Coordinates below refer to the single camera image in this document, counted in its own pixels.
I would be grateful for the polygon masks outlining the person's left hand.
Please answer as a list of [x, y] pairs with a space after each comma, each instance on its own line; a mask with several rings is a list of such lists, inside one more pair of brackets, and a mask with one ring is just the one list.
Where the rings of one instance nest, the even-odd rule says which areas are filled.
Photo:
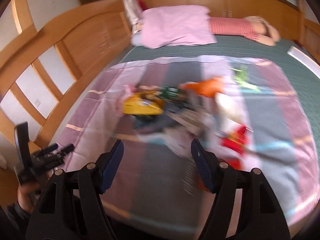
[[18, 186], [17, 189], [17, 203], [20, 208], [31, 215], [35, 209], [35, 204], [31, 200], [31, 193], [40, 188], [40, 184], [37, 180], [31, 180], [27, 183]]

